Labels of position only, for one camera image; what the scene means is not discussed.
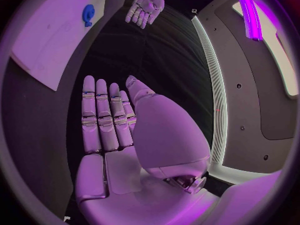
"blue knob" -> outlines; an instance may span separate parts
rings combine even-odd
[[[92,23],[90,22],[90,20],[92,19],[92,17],[94,15],[95,15],[94,6],[92,4],[86,5],[82,12],[82,20],[85,22],[84,25],[86,27],[92,26]]]

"purple light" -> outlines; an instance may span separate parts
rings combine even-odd
[[[253,0],[239,0],[239,3],[245,21],[246,37],[257,41],[263,40],[260,18]]]

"robotic hand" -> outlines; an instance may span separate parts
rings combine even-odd
[[[130,147],[138,165],[130,165],[128,171],[131,173],[135,167],[137,172],[127,177],[139,176],[141,166],[150,175],[177,184],[189,193],[201,189],[205,183],[202,176],[210,165],[210,148],[200,128],[182,107],[134,76],[128,77],[126,87],[136,114],[126,92],[120,91],[116,83],[110,85],[108,96],[103,79],[96,82],[96,89],[92,76],[84,79],[82,131],[86,153],[102,151],[109,155],[109,164],[110,157],[119,156]],[[110,164],[115,166],[121,160],[119,156]],[[121,170],[126,166],[126,162],[120,165],[116,173],[125,174]]]
[[[131,20],[142,29],[152,24],[165,7],[164,0],[134,0],[125,21]]]

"pink led light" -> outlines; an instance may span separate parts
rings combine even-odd
[[[261,41],[263,40],[260,18],[253,0],[239,0],[245,22],[246,37]]]

